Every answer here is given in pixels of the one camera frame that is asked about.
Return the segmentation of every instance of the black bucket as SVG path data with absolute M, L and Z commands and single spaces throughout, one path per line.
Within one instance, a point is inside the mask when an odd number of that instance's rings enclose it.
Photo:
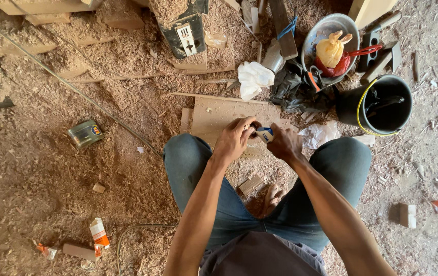
M 373 87 L 377 91 L 379 98 L 388 96 L 403 97 L 402 103 L 393 103 L 382 107 L 375 112 L 375 115 L 366 117 L 365 106 L 368 100 L 366 97 Z M 359 123 L 357 122 L 357 107 L 361 97 L 364 95 L 359 107 Z M 340 122 L 353 126 L 362 126 L 364 129 L 370 129 L 379 135 L 391 135 L 400 131 L 407 123 L 412 114 L 412 93 L 408 85 L 395 75 L 382 75 L 376 78 L 375 82 L 359 86 L 350 91 L 340 93 L 336 102 L 337 116 Z

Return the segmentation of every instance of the bare foot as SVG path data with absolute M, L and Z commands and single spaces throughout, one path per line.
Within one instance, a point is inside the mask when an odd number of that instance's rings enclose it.
M 268 216 L 286 194 L 287 192 L 284 190 L 279 191 L 276 184 L 271 185 L 265 195 L 262 217 Z

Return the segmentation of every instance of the orange and white box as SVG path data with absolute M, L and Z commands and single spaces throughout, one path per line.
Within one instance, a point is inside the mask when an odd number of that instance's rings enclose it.
M 91 230 L 91 235 L 93 235 L 95 247 L 101 246 L 105 247 L 105 249 L 110 247 L 110 241 L 108 241 L 108 236 L 106 235 L 101 218 L 96 217 L 95 220 L 89 225 L 89 229 Z

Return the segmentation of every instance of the yellow bucket handle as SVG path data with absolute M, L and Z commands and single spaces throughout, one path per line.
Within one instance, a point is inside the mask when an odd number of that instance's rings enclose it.
M 369 132 L 367 129 L 365 129 L 365 128 L 360 124 L 360 120 L 359 120 L 360 104 L 363 103 L 364 96 L 367 94 L 367 92 L 369 91 L 369 89 L 371 88 L 371 86 L 372 86 L 375 82 L 377 82 L 378 80 L 379 80 L 379 78 L 375 78 L 375 79 L 369 84 L 369 86 L 366 88 L 366 91 L 364 91 L 363 96 L 360 98 L 359 104 L 357 105 L 357 113 L 356 113 L 357 123 L 359 124 L 359 127 L 360 127 L 363 131 L 365 131 L 365 132 L 367 132 L 367 133 L 369 133 L 369 134 L 371 134 L 371 135 L 374 135 L 374 136 L 391 136 L 391 135 L 398 134 L 398 132 L 396 132 L 396 131 L 393 132 L 393 133 L 390 133 L 390 134 L 376 134 L 376 133 L 372 133 L 372 132 Z

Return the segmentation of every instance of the blue strap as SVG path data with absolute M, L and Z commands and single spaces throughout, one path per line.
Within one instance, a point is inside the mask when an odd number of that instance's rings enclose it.
M 287 25 L 280 34 L 277 35 L 277 40 L 280 40 L 281 37 L 283 37 L 288 32 L 292 31 L 292 36 L 294 36 L 294 29 L 296 28 L 296 22 L 298 21 L 298 17 L 295 16 L 294 19 Z

